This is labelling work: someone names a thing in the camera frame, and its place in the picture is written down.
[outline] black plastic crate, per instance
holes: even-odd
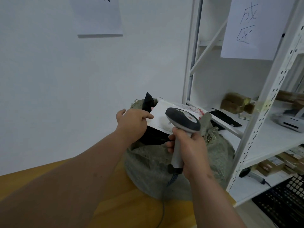
[[[304,178],[296,175],[254,197],[253,202],[279,227],[304,224]]]

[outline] hand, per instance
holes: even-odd
[[[115,131],[119,133],[121,139],[131,145],[145,133],[147,129],[146,118],[153,119],[154,116],[142,109],[129,109],[127,112],[126,109],[120,110],[116,114],[118,125]]]
[[[173,134],[169,135],[169,139],[172,142],[166,142],[169,153],[173,153],[175,138],[180,141],[181,157],[184,161],[184,175],[190,180],[193,177],[197,177],[200,174],[207,174],[213,176],[209,166],[207,147],[205,140],[198,133],[192,134],[191,138],[186,134],[184,130],[172,128]]]

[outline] wooden table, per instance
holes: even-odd
[[[63,164],[51,163],[0,176],[0,200],[34,178]],[[119,162],[110,177],[103,201],[98,205],[88,228],[93,227],[150,227],[155,228],[162,216],[162,202],[144,194],[126,174]],[[227,193],[231,204],[234,199]],[[165,217],[161,227],[192,227],[196,224],[192,202],[171,200],[165,202]]]

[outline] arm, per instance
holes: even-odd
[[[194,133],[191,138],[173,128],[171,140],[178,137],[184,161],[184,175],[188,178],[197,227],[246,227],[229,203],[223,189],[213,177],[208,163],[207,147],[203,137]],[[167,142],[168,151],[174,150],[174,142]]]
[[[146,131],[143,110],[119,111],[112,134],[0,202],[0,227],[85,227],[109,175],[129,145]]]

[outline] handheld barcode scanner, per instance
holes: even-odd
[[[201,130],[201,124],[198,119],[187,111],[170,107],[166,110],[166,116],[169,121],[178,129],[184,130],[189,137],[195,132]],[[183,172],[184,162],[180,153],[180,142],[175,139],[174,153],[171,164],[168,165],[170,174],[181,174]]]

